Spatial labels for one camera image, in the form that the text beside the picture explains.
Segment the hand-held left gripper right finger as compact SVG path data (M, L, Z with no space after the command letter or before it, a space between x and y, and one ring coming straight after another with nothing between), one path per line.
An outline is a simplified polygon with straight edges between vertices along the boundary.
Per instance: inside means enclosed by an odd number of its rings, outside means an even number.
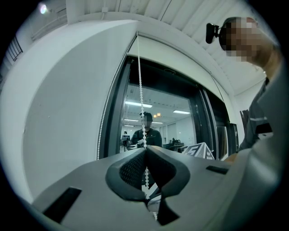
M145 161L161 190L158 220L146 228L226 228L238 181L230 164L148 146Z

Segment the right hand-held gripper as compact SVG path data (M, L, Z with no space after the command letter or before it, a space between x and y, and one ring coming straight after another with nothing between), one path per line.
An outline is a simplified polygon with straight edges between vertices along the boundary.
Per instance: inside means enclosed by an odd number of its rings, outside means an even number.
M214 156L205 142L188 146L182 153L203 159L214 160Z

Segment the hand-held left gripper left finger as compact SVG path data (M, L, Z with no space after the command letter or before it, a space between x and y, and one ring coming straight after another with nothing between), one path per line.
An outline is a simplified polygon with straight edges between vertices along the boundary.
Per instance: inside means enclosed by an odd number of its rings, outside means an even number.
M33 202L50 225L61 231L153 231L158 223L143 201L124 200L106 182L116 162L128 161L144 151L123 152L76 168L46 188Z

